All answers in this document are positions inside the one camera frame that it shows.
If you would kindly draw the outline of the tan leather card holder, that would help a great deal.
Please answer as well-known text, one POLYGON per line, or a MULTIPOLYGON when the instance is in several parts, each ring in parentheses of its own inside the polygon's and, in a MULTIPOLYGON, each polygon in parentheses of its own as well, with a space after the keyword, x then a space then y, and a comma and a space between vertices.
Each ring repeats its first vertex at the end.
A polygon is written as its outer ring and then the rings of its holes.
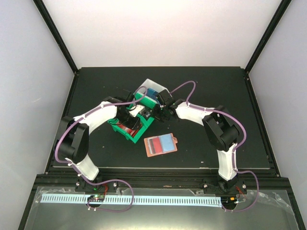
POLYGON ((164 155, 177 151, 178 140, 172 133, 144 139, 147 157, 164 155))

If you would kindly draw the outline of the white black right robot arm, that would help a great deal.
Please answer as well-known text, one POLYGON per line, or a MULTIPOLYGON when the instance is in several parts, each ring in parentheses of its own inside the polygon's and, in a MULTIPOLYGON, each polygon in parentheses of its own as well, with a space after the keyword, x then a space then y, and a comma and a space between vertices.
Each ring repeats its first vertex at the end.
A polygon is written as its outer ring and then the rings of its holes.
POLYGON ((184 101, 175 100, 167 90, 153 93, 157 102, 152 115, 160 121, 171 118, 195 122, 205 128, 206 135, 218 155, 219 169, 217 186, 222 193, 230 193, 236 186, 238 168, 236 149, 238 139, 246 132, 238 120, 228 114, 225 107, 207 108, 184 101))

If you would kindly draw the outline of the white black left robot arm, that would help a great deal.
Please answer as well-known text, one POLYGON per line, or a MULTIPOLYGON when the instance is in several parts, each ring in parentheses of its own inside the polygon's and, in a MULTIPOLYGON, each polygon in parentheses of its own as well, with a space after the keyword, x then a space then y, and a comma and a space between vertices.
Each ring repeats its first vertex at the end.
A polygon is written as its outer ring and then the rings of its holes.
POLYGON ((89 136, 91 132, 110 119, 119 115, 131 117, 128 106, 135 105, 140 99, 130 93, 126 100, 107 97, 90 111, 75 117, 61 119, 54 142, 54 157, 59 163, 66 163, 86 180, 92 191, 103 186, 103 179, 98 176, 99 169, 91 160, 89 136))

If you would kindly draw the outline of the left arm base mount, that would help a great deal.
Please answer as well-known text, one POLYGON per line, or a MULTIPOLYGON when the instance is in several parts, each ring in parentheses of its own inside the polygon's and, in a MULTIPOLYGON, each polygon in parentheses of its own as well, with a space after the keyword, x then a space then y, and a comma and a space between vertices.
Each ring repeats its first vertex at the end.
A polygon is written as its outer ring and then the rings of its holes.
POLYGON ((119 181, 111 181, 104 184, 92 185, 87 183, 83 178, 79 178, 76 182, 75 191, 85 193, 106 193, 115 191, 118 185, 119 181))

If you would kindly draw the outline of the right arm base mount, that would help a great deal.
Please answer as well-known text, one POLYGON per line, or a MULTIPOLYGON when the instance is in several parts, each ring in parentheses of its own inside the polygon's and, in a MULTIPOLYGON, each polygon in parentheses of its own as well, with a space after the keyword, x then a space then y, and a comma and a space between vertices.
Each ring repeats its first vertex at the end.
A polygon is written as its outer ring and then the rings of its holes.
POLYGON ((206 194, 227 196, 234 196, 240 193, 247 194, 247 190, 243 188, 241 181, 207 180, 200 184, 200 189, 203 189, 206 194))

